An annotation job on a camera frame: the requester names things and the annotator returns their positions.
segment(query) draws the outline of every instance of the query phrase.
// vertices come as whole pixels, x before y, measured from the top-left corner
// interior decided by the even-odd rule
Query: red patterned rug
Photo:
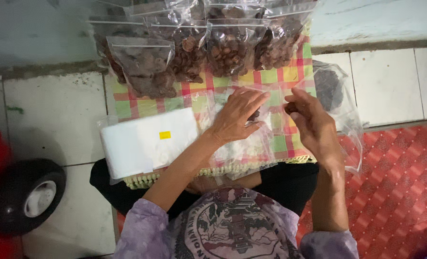
[[[346,175],[346,205],[361,258],[427,256],[427,126],[364,134],[362,176]],[[311,204],[297,240],[312,230]]]

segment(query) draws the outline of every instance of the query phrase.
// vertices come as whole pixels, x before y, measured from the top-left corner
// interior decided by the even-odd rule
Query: person
[[[279,163],[215,190],[193,184],[218,148],[261,126],[244,127],[270,95],[247,88],[234,91],[213,125],[149,189],[109,185],[106,161],[96,162],[90,183],[127,213],[114,258],[358,258],[335,122],[316,98],[292,93],[285,111],[317,164]],[[297,223],[311,197],[313,232],[297,249]]]

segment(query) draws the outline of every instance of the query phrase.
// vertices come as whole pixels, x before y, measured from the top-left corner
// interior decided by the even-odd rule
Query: plaid cloth
[[[290,93],[290,89],[300,82],[300,86],[305,88],[311,95],[316,96],[316,88],[314,85],[312,72],[312,54],[309,44],[309,36],[304,32],[305,36],[298,47],[297,52],[291,59],[291,63],[287,67],[263,71],[250,71],[244,76],[236,77],[213,77],[212,74],[203,69],[200,73],[204,83],[175,83],[174,87],[177,90],[177,96],[192,94],[199,91],[212,90],[216,93],[222,93],[228,86],[234,82],[238,86],[253,86],[257,84],[273,84],[281,82],[281,87],[284,86],[284,93]],[[171,107],[177,106],[180,102],[189,102],[189,98],[182,99],[181,97],[171,99],[151,100],[148,97],[136,98],[135,95],[128,91],[126,85],[121,85],[117,81],[113,85],[113,96],[115,99],[116,114],[120,121],[126,121],[135,118],[141,118],[151,115],[156,115],[162,112],[171,110]],[[270,106],[280,105],[279,95],[271,93]],[[273,130],[277,127],[282,127],[282,115],[278,112],[272,113]],[[252,164],[242,164],[237,171],[246,171],[249,168],[258,168],[266,166],[270,163],[287,162],[287,163],[306,163],[314,161],[311,154],[306,150],[300,141],[300,135],[297,131],[295,123],[288,118],[288,123],[284,122],[284,134],[274,135],[271,141],[271,148],[274,152],[273,161],[255,162]],[[155,170],[153,173],[143,176],[132,176],[125,179],[130,188],[148,188],[153,184],[154,180],[159,178],[160,170]],[[205,168],[199,172],[199,175],[218,176],[231,172],[231,168]]]

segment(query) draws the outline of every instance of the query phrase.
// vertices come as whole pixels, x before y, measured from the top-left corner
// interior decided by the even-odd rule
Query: gray wall
[[[0,0],[0,66],[96,58],[83,3]],[[427,39],[427,0],[322,0],[313,18],[313,46]]]

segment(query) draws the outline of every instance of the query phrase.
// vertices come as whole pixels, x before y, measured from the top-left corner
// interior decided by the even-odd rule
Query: yellow sticker
[[[170,131],[159,132],[159,139],[170,139]]]

